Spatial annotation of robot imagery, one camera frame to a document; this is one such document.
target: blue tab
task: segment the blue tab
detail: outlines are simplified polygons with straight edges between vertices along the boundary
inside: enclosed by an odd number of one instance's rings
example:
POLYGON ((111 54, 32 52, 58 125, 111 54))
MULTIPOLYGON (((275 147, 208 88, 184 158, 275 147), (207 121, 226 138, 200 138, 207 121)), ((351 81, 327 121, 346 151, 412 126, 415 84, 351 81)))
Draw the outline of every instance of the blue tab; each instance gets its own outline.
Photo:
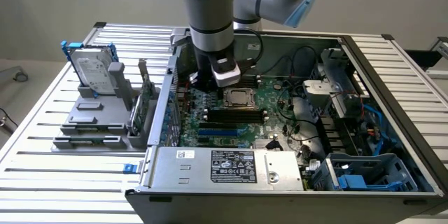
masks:
POLYGON ((136 174, 138 165, 126 164, 123 168, 123 174, 136 174))
POLYGON ((72 59, 71 59, 71 54, 68 53, 68 48, 67 48, 67 40, 63 40, 62 41, 62 48, 63 48, 63 52, 66 54, 66 57, 67 57, 67 60, 71 62, 72 59))
POLYGON ((362 175, 343 175, 338 178, 343 190, 367 190, 366 181, 362 175))
POLYGON ((387 185, 371 185, 367 186, 367 188, 368 191, 410 191, 400 181, 392 182, 387 185))
POLYGON ((114 43, 111 43, 111 44, 108 45, 108 47, 110 47, 111 52, 112 52, 112 60, 114 60, 115 62, 119 62, 119 55, 118 55, 118 48, 116 48, 116 46, 114 45, 114 43))
POLYGON ((72 42, 71 44, 68 44, 68 47, 71 48, 82 48, 83 46, 83 42, 72 42))

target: motherboard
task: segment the motherboard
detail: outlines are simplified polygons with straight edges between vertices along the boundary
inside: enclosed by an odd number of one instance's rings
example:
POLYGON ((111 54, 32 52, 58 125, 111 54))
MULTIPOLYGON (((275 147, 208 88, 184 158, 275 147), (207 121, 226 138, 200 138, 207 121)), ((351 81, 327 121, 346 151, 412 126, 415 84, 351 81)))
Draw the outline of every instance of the motherboard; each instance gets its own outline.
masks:
POLYGON ((180 146, 263 148, 278 140, 282 148, 298 148, 287 144, 292 125, 278 113, 294 116, 288 92, 283 95, 286 85, 283 78, 251 76, 211 93, 180 88, 180 146))

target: white wall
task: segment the white wall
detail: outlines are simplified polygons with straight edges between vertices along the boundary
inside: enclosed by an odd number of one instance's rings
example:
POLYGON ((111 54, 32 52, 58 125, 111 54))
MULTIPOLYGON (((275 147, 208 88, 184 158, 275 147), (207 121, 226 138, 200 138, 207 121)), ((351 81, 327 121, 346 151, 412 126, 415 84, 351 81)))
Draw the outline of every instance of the white wall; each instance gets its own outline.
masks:
MULTIPOLYGON (((299 29, 390 33, 427 48, 448 35, 447 17, 448 0, 318 0, 299 29)), ((60 40, 83 40, 96 21, 187 25, 183 0, 0 0, 0 58, 64 60, 60 40)))

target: aluminum extrusion table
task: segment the aluminum extrusion table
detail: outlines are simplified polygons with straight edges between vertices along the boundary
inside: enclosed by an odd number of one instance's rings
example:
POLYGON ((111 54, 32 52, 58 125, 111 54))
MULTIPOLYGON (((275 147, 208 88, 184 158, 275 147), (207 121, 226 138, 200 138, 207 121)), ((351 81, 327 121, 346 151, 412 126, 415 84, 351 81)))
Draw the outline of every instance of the aluminum extrusion table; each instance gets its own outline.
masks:
MULTIPOLYGON (((151 80, 160 85, 172 55, 171 32, 170 27, 107 24, 92 29, 84 43, 116 44, 126 78, 136 87, 142 86, 138 61, 146 58, 151 80)), ((446 94, 394 40, 351 36, 448 168, 446 94)), ((0 223, 142 223, 123 194, 136 186, 139 175, 123 174, 123 166, 146 154, 51 152, 52 138, 79 96, 78 85, 68 63, 0 150, 0 223)), ((402 224, 447 221, 448 211, 402 224)))

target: floor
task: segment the floor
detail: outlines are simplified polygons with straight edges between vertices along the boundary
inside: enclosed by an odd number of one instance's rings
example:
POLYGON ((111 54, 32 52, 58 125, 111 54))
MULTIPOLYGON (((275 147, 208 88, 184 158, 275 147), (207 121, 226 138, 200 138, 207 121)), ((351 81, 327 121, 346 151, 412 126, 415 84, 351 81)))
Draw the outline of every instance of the floor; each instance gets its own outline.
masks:
MULTIPOLYGON (((11 79, 0 80, 0 108, 20 124, 66 62, 0 59, 0 70, 18 65, 24 68, 30 79, 27 82, 16 82, 11 76, 11 79)), ((0 148, 8 139, 10 136, 0 132, 0 148)))

